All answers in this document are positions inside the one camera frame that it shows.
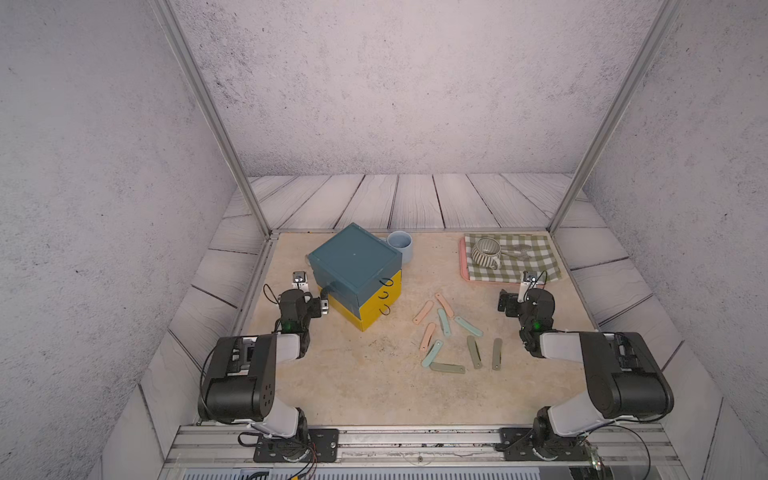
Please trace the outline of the olive fruit knife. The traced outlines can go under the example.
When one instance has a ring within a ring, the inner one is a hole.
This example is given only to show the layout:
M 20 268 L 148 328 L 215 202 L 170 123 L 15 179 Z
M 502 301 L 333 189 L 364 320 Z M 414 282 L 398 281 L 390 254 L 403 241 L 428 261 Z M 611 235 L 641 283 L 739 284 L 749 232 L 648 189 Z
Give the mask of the olive fruit knife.
M 465 374 L 466 373 L 466 368 L 463 365 L 447 364 L 447 363 L 440 363 L 440 362 L 432 362 L 429 365 L 429 369 L 435 372 L 448 373 L 448 374 Z
M 501 369 L 502 348 L 503 348 L 503 340 L 501 338 L 495 338 L 493 341 L 493 350 L 492 350 L 492 369 L 494 371 L 499 371 Z
M 479 351 L 479 345 L 477 343 L 477 338 L 473 335 L 469 335 L 467 337 L 467 347 L 470 354 L 470 358 L 473 364 L 474 369 L 481 369 L 483 367 L 480 351 Z

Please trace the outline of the olive fruit knife bottom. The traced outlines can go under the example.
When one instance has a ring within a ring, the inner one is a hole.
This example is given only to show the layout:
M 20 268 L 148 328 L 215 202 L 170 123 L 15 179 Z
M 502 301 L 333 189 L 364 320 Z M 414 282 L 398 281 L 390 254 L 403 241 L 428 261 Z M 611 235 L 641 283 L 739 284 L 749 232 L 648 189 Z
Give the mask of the olive fruit knife bottom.
M 440 363 L 440 362 L 432 362 L 429 365 L 429 369 L 435 372 L 448 373 L 448 374 L 465 374 L 466 373 L 466 368 L 463 365 L 447 364 L 447 363 Z

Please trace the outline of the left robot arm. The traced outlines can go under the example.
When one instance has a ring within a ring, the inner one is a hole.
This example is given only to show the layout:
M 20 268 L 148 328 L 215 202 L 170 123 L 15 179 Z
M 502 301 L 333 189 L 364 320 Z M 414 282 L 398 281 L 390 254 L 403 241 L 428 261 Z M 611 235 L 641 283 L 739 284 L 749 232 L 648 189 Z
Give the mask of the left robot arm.
M 277 365 L 303 358 L 310 324 L 328 313 L 328 294 L 294 288 L 278 298 L 279 318 L 269 334 L 220 338 L 207 357 L 199 387 L 203 421 L 247 424 L 260 434 L 293 445 L 309 443 L 304 412 L 279 400 Z

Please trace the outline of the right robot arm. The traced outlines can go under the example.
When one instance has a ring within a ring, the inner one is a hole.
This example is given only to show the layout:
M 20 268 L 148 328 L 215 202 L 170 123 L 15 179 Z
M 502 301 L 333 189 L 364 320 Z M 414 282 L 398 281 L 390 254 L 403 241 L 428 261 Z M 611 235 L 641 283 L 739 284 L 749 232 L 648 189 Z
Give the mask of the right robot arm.
M 541 408 L 531 429 L 502 429 L 495 449 L 507 461 L 585 460 L 586 438 L 615 421 L 653 422 L 674 408 L 674 394 L 637 332 L 561 331 L 554 328 L 554 296 L 532 288 L 502 290 L 497 309 L 520 323 L 519 336 L 533 357 L 580 364 L 586 390 Z

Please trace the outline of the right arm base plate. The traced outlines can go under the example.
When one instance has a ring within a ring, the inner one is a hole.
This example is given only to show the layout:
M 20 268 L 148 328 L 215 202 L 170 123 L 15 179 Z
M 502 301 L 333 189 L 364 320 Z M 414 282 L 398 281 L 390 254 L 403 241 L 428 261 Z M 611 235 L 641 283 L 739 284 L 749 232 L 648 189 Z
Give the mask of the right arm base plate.
M 578 437 L 539 434 L 533 428 L 501 428 L 494 450 L 505 461 L 589 461 L 590 453 Z

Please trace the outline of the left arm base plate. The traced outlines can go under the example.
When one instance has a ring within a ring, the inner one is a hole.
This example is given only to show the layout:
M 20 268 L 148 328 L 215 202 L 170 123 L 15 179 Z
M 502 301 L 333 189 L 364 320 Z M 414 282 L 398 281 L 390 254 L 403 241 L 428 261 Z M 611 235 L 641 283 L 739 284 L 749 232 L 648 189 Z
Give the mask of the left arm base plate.
M 299 430 L 291 438 L 257 437 L 254 446 L 255 463 L 334 463 L 338 458 L 340 431 L 332 428 Z

